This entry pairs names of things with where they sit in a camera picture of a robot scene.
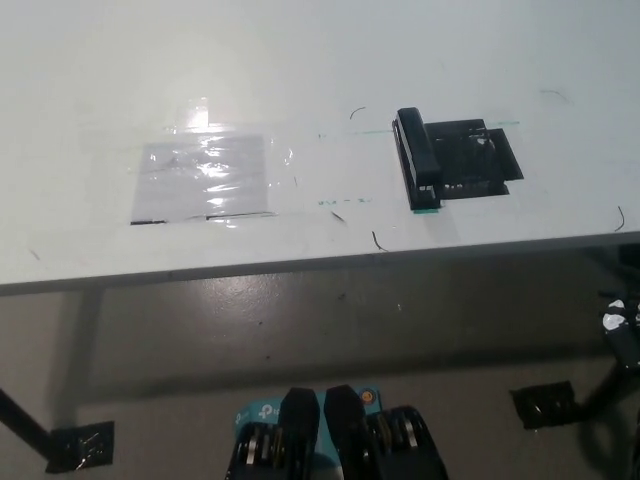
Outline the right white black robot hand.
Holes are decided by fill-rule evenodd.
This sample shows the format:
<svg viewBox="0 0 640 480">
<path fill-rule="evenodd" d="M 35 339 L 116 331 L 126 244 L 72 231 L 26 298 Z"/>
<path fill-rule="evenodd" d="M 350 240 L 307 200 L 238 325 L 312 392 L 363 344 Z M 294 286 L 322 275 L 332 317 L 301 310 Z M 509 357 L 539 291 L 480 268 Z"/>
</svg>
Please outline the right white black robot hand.
<svg viewBox="0 0 640 480">
<path fill-rule="evenodd" d="M 606 302 L 600 313 L 604 337 L 620 366 L 639 371 L 639 294 L 601 291 Z"/>
</svg>

